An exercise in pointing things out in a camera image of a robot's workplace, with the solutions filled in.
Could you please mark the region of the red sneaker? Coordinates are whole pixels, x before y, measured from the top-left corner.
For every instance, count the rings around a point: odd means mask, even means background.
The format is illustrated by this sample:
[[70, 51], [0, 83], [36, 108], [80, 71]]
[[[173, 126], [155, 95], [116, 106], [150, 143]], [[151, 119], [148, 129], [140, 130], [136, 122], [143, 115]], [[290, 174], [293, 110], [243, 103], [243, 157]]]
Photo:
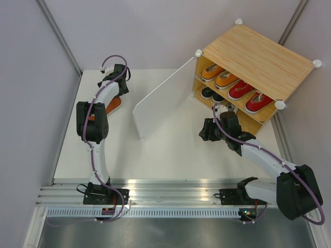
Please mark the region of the red sneaker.
[[247, 84], [245, 81], [240, 80], [229, 90], [228, 97], [231, 100], [236, 101], [253, 90], [255, 90], [254, 87]]
[[267, 95], [256, 92], [245, 104], [245, 111], [249, 114], [256, 114], [266, 106], [270, 105], [273, 99]]

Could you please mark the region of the white cabinet door panel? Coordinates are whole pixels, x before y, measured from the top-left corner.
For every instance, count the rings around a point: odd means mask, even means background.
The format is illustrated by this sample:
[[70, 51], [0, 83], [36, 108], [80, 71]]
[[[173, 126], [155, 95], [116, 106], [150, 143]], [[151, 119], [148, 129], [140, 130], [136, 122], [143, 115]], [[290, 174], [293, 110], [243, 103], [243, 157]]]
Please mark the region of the white cabinet door panel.
[[133, 118], [140, 139], [156, 131], [189, 95], [193, 89], [197, 60], [190, 58], [133, 109]]

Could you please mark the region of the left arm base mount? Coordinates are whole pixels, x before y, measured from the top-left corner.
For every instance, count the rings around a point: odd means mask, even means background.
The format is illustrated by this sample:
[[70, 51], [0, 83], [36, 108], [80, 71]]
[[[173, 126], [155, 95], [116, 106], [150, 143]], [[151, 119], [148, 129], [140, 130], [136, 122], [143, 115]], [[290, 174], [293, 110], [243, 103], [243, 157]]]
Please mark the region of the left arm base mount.
[[79, 193], [84, 195], [84, 205], [122, 205], [123, 203], [128, 204], [129, 190], [128, 189], [117, 189], [123, 196], [121, 196], [114, 190], [111, 190], [102, 185], [95, 185], [91, 182], [88, 185], [79, 184], [76, 187]]

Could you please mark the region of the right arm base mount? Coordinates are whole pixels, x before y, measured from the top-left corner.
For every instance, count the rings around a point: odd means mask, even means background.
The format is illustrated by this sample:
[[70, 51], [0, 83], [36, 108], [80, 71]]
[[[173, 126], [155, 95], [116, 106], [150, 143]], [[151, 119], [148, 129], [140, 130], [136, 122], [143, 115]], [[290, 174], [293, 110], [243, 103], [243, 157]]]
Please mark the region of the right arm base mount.
[[223, 206], [243, 206], [249, 205], [250, 199], [244, 188], [220, 189], [213, 197], [219, 199]]

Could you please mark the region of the black sneaker white laces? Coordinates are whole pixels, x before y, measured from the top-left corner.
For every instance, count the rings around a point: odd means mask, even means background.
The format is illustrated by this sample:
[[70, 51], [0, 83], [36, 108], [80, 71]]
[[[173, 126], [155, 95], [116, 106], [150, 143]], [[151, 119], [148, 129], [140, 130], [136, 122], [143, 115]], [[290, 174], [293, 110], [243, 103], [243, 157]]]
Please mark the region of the black sneaker white laces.
[[212, 100], [215, 103], [223, 103], [226, 99], [223, 96], [221, 96], [217, 93], [214, 93], [213, 96], [212, 96]]

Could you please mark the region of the grey sneaker orange sole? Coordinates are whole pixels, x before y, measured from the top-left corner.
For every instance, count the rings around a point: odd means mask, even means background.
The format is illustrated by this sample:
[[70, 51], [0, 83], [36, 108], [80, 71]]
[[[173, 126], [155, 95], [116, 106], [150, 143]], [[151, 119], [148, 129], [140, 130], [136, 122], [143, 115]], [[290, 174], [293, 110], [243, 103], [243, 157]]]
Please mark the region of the grey sneaker orange sole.
[[114, 97], [108, 104], [95, 102], [92, 107], [88, 120], [95, 121], [96, 118], [98, 120], [107, 120], [108, 116], [116, 109], [118, 109], [121, 106], [121, 104], [122, 104], [122, 100], [120, 97]]

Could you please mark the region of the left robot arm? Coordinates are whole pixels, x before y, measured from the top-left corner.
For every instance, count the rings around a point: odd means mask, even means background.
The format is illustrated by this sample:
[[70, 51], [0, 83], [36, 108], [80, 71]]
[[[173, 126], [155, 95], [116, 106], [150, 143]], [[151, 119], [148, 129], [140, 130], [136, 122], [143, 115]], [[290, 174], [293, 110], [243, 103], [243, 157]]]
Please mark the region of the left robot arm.
[[108, 115], [120, 107], [121, 96], [129, 93], [126, 82], [130, 70], [123, 64], [114, 65], [113, 72], [97, 85], [99, 91], [91, 101], [76, 104], [77, 135], [86, 143], [91, 159], [91, 176], [85, 186], [85, 205], [114, 205], [123, 203], [121, 196], [110, 189], [106, 166], [105, 141], [109, 132]]

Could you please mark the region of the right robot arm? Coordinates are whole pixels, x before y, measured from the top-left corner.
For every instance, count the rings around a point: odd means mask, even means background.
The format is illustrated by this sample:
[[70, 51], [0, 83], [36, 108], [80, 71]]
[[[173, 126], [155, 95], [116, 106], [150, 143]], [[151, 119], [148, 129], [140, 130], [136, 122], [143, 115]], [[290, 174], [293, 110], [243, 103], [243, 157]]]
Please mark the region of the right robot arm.
[[304, 218], [318, 209], [321, 219], [313, 223], [325, 222], [323, 198], [311, 167], [298, 166], [269, 151], [254, 135], [242, 130], [234, 112], [215, 111], [213, 115], [204, 120], [199, 137], [204, 141], [225, 141], [231, 151], [253, 162], [274, 180], [266, 183], [249, 177], [234, 189], [221, 189], [222, 205], [272, 204], [289, 220]]

